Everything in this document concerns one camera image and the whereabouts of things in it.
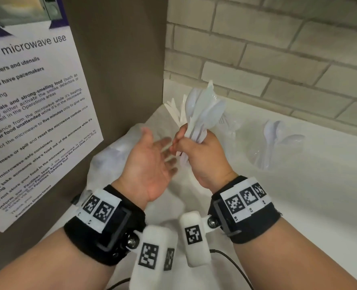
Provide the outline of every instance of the black cable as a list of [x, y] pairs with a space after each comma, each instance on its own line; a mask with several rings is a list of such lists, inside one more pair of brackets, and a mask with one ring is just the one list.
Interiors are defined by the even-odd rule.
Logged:
[[249, 279], [247, 278], [247, 276], [244, 274], [244, 272], [241, 270], [241, 268], [228, 256], [226, 255], [224, 252], [219, 251], [217, 249], [210, 249], [209, 250], [210, 253], [220, 253], [221, 255], [224, 255], [231, 263], [233, 263], [233, 265], [239, 270], [239, 272], [242, 274], [242, 276], [244, 277], [244, 279], [246, 279], [249, 287], [254, 290], [254, 288], [252, 287], [251, 282], [249, 281]]
[[112, 287], [107, 288], [107, 290], [113, 290], [115, 287], [122, 285], [123, 283], [129, 282], [130, 278], [123, 279], [122, 281], [119, 281], [117, 284], [114, 284]]

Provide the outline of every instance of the black wristband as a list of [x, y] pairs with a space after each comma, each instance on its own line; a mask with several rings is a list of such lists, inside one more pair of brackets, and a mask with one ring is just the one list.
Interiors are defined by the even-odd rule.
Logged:
[[102, 233], [90, 228], [76, 216], [65, 224], [64, 230], [70, 241], [84, 254], [99, 263], [113, 266], [129, 252], [126, 248], [128, 234], [135, 230], [142, 232], [146, 227], [145, 213], [111, 185], [104, 190], [121, 199], [121, 202]]
[[246, 180], [244, 176], [238, 176], [225, 185], [212, 196], [208, 214], [221, 219], [222, 229], [236, 244], [243, 244], [262, 235], [271, 228], [281, 217], [273, 203], [266, 204], [262, 209], [254, 212], [250, 217], [235, 222], [229, 209], [221, 198], [221, 193], [231, 189], [234, 185]]

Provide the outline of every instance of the tile wall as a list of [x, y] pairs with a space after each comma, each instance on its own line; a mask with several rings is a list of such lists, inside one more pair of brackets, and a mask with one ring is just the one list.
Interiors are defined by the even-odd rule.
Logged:
[[169, 0], [164, 77], [357, 136], [357, 0]]

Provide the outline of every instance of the sign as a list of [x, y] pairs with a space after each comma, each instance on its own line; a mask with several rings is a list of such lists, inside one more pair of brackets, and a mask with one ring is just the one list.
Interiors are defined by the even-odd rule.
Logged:
[[0, 231], [102, 140], [61, 0], [0, 0]]

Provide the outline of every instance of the wristband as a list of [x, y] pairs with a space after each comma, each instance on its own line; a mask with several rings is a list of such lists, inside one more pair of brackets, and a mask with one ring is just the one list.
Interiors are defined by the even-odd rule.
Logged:
[[255, 178], [239, 176], [212, 196], [208, 214], [236, 244], [257, 238], [271, 228], [281, 214]]
[[145, 213], [111, 185], [96, 190], [64, 226], [70, 241], [99, 263], [113, 266], [128, 253], [133, 231], [146, 227]]

